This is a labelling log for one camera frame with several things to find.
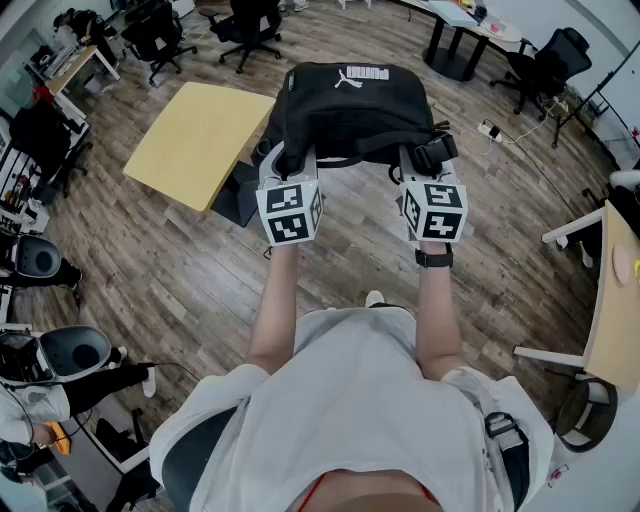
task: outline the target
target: black office chair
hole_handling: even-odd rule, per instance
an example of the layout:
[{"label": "black office chair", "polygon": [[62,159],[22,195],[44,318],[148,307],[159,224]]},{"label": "black office chair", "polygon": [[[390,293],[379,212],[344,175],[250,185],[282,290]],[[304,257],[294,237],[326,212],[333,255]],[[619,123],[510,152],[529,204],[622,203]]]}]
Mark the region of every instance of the black office chair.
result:
[{"label": "black office chair", "polygon": [[[282,22],[278,12],[278,0],[231,0],[231,9],[233,15],[220,22],[215,19],[217,13],[210,8],[200,9],[200,14],[209,18],[211,22],[211,32],[217,34],[221,42],[232,41],[240,45],[220,55],[220,63],[224,64],[225,57],[228,55],[244,51],[240,65],[236,69],[236,73],[242,74],[244,73],[242,66],[253,50],[273,53],[276,59],[279,59],[281,55],[278,50],[263,44],[270,39],[282,40],[282,36],[277,32]],[[260,20],[265,16],[269,27],[260,31]]]},{"label": "black office chair", "polygon": [[[198,53],[195,46],[181,48],[182,31],[177,28],[173,20],[173,10],[170,3],[161,3],[155,9],[134,21],[130,26],[122,31],[122,37],[129,41],[127,45],[133,54],[142,61],[151,63],[151,76],[149,84],[153,87],[156,83],[153,78],[164,67],[171,63],[176,68],[176,74],[180,74],[182,69],[174,57],[186,52]],[[161,39],[165,46],[158,48],[157,40]]]},{"label": "black office chair", "polygon": [[547,112],[540,104],[541,94],[549,98],[561,94],[569,78],[591,67],[591,59],[587,56],[589,43],[577,30],[564,28],[557,29],[547,45],[537,51],[535,57],[524,55],[527,45],[537,50],[530,41],[522,39],[520,52],[507,54],[509,64],[517,76],[508,71],[505,78],[513,81],[491,80],[489,85],[493,87],[501,84],[520,91],[520,103],[513,113],[520,114],[528,98],[541,112],[542,121]]},{"label": "black office chair", "polygon": [[[40,168],[40,171],[36,169],[36,166],[26,169],[28,173],[40,177],[38,185],[31,194],[32,197],[47,202],[41,197],[41,194],[51,178],[54,178],[51,185],[55,188],[62,186],[64,197],[67,197],[71,171],[78,169],[85,176],[87,175],[87,169],[80,167],[77,161],[86,149],[93,147],[91,142],[85,142],[89,131],[86,130],[80,136],[73,148],[71,148],[71,131],[81,133],[80,127],[75,122],[44,100],[38,101],[31,108],[21,108],[16,117],[12,119],[9,125],[11,147],[28,157],[19,176],[24,175],[25,167],[30,159],[33,159]],[[5,157],[0,161],[0,168],[4,165],[8,153],[7,151]],[[19,158],[14,160],[11,172],[18,161]]]}]

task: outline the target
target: black watch strap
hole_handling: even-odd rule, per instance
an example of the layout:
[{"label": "black watch strap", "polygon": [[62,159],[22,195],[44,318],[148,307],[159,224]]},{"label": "black watch strap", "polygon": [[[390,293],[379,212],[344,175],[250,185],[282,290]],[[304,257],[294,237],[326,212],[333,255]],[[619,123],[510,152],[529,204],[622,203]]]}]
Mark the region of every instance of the black watch strap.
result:
[{"label": "black watch strap", "polygon": [[424,268],[429,267],[452,267],[453,252],[451,244],[446,244],[447,254],[425,254],[420,249],[416,249],[416,263]]}]

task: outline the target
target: backpack strap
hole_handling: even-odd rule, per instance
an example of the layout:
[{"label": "backpack strap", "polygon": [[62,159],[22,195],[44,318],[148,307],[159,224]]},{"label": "backpack strap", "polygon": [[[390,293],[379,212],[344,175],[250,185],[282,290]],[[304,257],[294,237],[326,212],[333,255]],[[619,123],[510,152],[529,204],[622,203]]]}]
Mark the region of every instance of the backpack strap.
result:
[{"label": "backpack strap", "polygon": [[504,412],[488,414],[484,419],[484,428],[487,437],[498,442],[511,485],[513,509],[518,510],[529,491],[529,440],[513,417]]},{"label": "backpack strap", "polygon": [[413,147],[411,159],[414,166],[416,169],[424,171],[458,156],[453,137],[442,130],[393,131],[380,133],[366,139],[356,139],[353,141],[356,156],[343,160],[321,161],[318,162],[318,168],[348,167],[366,160],[367,155],[380,149],[399,144]]}]

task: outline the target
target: forearm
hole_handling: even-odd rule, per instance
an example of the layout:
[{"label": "forearm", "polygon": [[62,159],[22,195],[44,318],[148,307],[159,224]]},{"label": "forearm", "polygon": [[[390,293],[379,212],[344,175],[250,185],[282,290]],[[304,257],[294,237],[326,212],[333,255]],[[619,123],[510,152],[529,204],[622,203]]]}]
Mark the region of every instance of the forearm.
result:
[{"label": "forearm", "polygon": [[297,284],[298,245],[274,247],[247,355],[270,374],[293,357]]},{"label": "forearm", "polygon": [[[444,244],[422,243],[420,247],[427,254],[446,252]],[[464,364],[448,267],[420,267],[416,344],[418,364],[427,379],[440,380]]]}]

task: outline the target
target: black backpack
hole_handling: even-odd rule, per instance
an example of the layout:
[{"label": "black backpack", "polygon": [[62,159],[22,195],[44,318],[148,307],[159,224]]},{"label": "black backpack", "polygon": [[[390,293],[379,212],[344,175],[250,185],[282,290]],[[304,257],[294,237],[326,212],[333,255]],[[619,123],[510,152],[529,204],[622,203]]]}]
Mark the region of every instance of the black backpack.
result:
[{"label": "black backpack", "polygon": [[397,166],[398,145],[408,147],[414,167],[435,175],[440,163],[458,155],[448,122],[433,124],[420,79],[385,64],[303,63],[291,69],[278,94],[269,124],[252,154],[256,166],[279,142],[284,155],[277,170],[301,169],[315,144],[318,167],[346,167],[359,161]]}]

